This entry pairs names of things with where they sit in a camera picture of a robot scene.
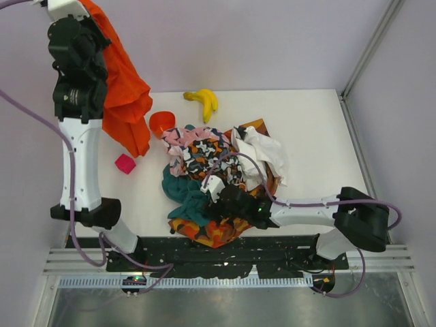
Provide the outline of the orange brown camouflage cloth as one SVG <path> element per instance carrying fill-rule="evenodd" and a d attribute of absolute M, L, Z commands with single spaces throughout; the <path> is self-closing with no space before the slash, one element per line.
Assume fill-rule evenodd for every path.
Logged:
<path fill-rule="evenodd" d="M 242 124 L 240 127 L 254 127 L 257 132 L 264 136 L 270 136 L 263 119 Z M 279 186 L 279 179 L 274 177 L 271 169 L 267 166 L 267 187 L 272 195 L 275 195 Z M 265 196 L 263 186 L 258 186 L 249 192 L 250 195 L 258 197 Z M 219 222 L 208 221 L 205 226 L 199 226 L 196 222 L 190 219 L 183 219 L 181 217 L 171 218 L 168 222 L 171 231 L 174 231 L 182 236 L 186 236 L 202 245 L 211 248 L 219 248 L 236 240 L 245 230 L 254 229 L 246 220 L 241 218 L 224 218 Z"/>

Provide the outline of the teal cloth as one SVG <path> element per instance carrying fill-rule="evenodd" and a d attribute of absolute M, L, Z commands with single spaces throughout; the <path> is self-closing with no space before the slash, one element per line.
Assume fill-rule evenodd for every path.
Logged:
<path fill-rule="evenodd" d="M 181 217 L 205 226 L 211 219 L 205 213 L 210 197 L 200 191 L 201 181 L 188 176 L 175 177 L 170 173 L 170 163 L 163 169 L 161 186 L 165 195 L 180 204 L 168 218 Z"/>

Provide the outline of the black orange patterned cloth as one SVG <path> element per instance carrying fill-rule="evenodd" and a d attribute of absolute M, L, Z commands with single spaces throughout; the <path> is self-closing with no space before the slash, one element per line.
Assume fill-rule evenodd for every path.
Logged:
<path fill-rule="evenodd" d="M 227 138 L 203 138 L 194 140 L 183 147 L 181 157 L 181 174 L 191 179 L 202 181 L 215 163 L 224 155 L 234 150 Z M 243 168 L 238 157 L 231 155 L 222 159 L 213 174 L 225 184 L 244 185 Z"/>

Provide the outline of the white cloth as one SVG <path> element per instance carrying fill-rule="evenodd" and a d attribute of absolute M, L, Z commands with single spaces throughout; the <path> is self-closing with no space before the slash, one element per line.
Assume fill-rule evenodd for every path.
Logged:
<path fill-rule="evenodd" d="M 289 162 L 284 147 L 279 141 L 260 134 L 252 126 L 239 126 L 232 129 L 231 144 L 237 153 L 252 158 L 261 171 L 259 173 L 254 164 L 247 158 L 238 156 L 248 191 L 255 189 L 262 183 L 260 176 L 263 176 L 264 179 L 267 178 L 267 166 L 271 169 L 273 176 L 279 179 L 281 185 L 287 185 Z"/>

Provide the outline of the pink patterned cloth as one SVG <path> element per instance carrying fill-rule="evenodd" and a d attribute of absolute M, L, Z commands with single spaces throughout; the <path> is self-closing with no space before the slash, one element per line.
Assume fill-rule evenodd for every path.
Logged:
<path fill-rule="evenodd" d="M 194 141 L 207 139 L 229 142 L 224 133 L 212 127 L 172 128 L 165 131 L 161 141 L 166 147 L 167 154 L 171 156 L 170 173 L 175 177 L 186 175 L 183 164 L 188 146 Z"/>

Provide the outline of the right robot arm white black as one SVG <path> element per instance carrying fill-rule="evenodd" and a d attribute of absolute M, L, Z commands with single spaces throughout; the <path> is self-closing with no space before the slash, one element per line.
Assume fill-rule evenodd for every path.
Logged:
<path fill-rule="evenodd" d="M 313 254 L 325 260 L 335 260 L 352 249 L 373 253 L 386 249 L 387 205 L 353 187 L 319 200 L 254 197 L 234 185 L 200 190 L 211 199 L 205 211 L 214 220 L 241 218 L 261 230 L 289 225 L 329 227 L 329 232 L 316 236 L 313 246 Z"/>

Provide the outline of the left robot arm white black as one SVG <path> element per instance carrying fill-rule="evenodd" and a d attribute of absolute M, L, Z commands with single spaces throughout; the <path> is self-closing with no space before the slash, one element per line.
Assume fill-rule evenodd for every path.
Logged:
<path fill-rule="evenodd" d="M 138 236 L 121 219 L 121 202 L 103 198 L 98 183 L 98 141 L 102 130 L 108 72 L 103 51 L 110 45 L 91 17 L 60 18 L 48 29 L 48 51 L 59 77 L 54 113 L 67 138 L 63 145 L 64 188 L 50 209 L 53 219 L 73 218 L 103 232 L 121 251 L 133 253 Z"/>

